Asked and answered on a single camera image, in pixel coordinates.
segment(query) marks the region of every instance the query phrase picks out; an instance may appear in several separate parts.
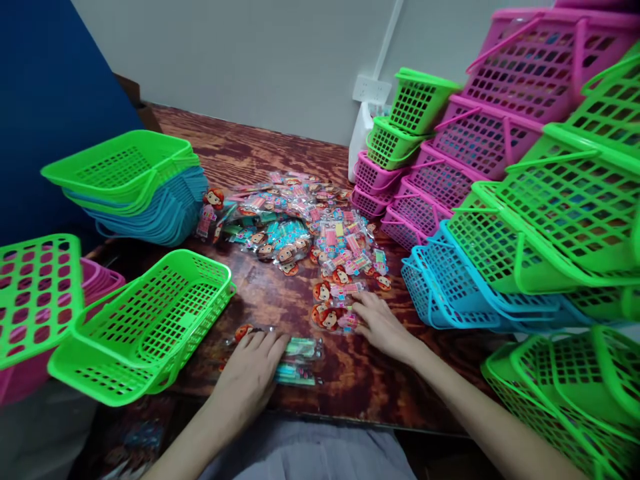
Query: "wooden table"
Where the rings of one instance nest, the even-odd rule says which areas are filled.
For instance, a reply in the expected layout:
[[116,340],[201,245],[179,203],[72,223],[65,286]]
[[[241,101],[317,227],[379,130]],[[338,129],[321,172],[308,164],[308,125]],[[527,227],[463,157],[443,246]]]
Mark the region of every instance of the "wooden table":
[[[230,187],[267,181],[270,171],[303,171],[346,186],[347,149],[314,140],[228,123],[177,109],[158,107],[164,132],[187,139],[200,156],[212,186]],[[376,236],[387,252],[392,290],[378,292],[408,330],[466,379],[491,393],[479,370],[496,335],[480,331],[439,331],[426,327],[413,308],[400,276],[407,252],[384,233]],[[325,358],[317,372],[324,384],[314,388],[279,387],[270,408],[298,415],[388,425],[394,428],[464,435],[438,396],[414,372],[372,348],[358,335],[325,333],[310,323],[311,286],[317,267],[309,259],[300,273],[286,277],[274,265],[260,263],[238,244],[205,245],[188,239],[184,248],[231,268],[237,293],[191,360],[173,391],[209,395],[218,375],[219,349],[245,323],[273,325],[296,337],[322,337]],[[102,262],[116,258],[111,268],[128,280],[139,276],[169,250],[124,240],[98,250]]]

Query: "right hand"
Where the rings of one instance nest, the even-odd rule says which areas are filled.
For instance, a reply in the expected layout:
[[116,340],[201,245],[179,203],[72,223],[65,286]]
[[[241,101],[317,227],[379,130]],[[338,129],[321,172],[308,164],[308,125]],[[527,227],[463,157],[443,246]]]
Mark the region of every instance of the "right hand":
[[354,293],[353,298],[360,301],[353,304],[354,312],[366,322],[366,325],[358,325],[355,331],[388,356],[410,365],[416,352],[425,347],[424,343],[402,326],[387,302],[376,294]]

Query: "finger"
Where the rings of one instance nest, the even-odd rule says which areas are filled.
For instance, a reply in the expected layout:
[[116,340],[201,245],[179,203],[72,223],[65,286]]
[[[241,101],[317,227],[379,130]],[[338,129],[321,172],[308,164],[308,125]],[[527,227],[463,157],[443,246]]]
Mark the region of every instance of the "finger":
[[244,337],[242,337],[240,339],[240,342],[238,342],[238,346],[235,349],[236,350],[242,350],[242,349],[246,348],[254,335],[255,335],[255,333],[246,334]]
[[260,347],[260,344],[262,343],[262,340],[264,340],[266,337],[266,334],[264,332],[258,332],[256,333],[252,340],[249,342],[249,344],[247,345],[246,350],[257,350]]
[[364,338],[371,341],[371,330],[366,328],[366,326],[362,325],[361,323],[359,323],[358,326],[355,328],[355,332],[359,333]]
[[260,351],[264,352],[265,355],[268,355],[269,350],[271,350],[271,347],[273,346],[275,341],[278,340],[278,336],[279,336],[278,332],[270,331],[265,337],[265,339],[262,340],[262,344],[260,345]]
[[373,317],[372,311],[368,307],[365,307],[362,303],[356,302],[352,304],[351,308],[366,322],[368,322],[370,318]]
[[290,341],[291,341],[290,335],[282,335],[280,336],[280,338],[278,338],[278,340],[276,340],[276,342],[273,344],[273,346],[269,350],[267,360],[273,367],[272,370],[274,375],[275,375],[275,370],[278,367],[278,362],[280,362],[280,359],[282,358],[282,355],[287,349],[287,345],[289,344]]

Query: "green plastic basket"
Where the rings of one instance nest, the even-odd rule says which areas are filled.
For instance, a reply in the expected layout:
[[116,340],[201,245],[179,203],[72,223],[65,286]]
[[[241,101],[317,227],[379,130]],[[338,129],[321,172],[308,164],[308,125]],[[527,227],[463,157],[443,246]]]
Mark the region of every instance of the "green plastic basket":
[[[229,268],[189,250],[90,305],[49,362],[52,376],[112,407],[170,386],[235,292]],[[108,303],[92,320],[86,312]]]
[[80,241],[60,233],[0,248],[0,370],[56,347],[84,307]]
[[596,421],[571,405],[560,405],[541,387],[553,378],[550,342],[529,337],[507,344],[482,366],[487,382],[516,417],[594,479],[628,478],[635,466],[637,439]]
[[158,186],[186,168],[198,165],[188,141],[133,130],[47,165],[40,173],[82,195],[136,203],[153,196]]
[[496,196],[501,186],[475,182],[449,221],[449,232],[492,288],[536,295],[640,283],[640,277],[610,277],[572,263]]
[[556,125],[544,132],[497,196],[585,270],[640,277],[640,161]]
[[587,98],[562,128],[640,159],[639,85],[640,42],[584,86]]
[[410,135],[389,123],[389,117],[373,119],[367,137],[367,156],[385,170],[397,170],[410,163],[426,135]]
[[408,68],[400,69],[395,77],[398,90],[389,123],[412,135],[426,134],[449,96],[462,90],[457,83]]
[[640,322],[640,285],[580,288],[567,298],[586,316],[612,323]]

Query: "person's lap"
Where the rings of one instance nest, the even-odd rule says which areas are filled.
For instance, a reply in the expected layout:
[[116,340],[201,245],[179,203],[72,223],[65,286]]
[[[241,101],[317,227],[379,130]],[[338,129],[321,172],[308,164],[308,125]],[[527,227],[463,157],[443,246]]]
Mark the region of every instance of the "person's lap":
[[262,415],[199,480],[415,480],[391,430]]

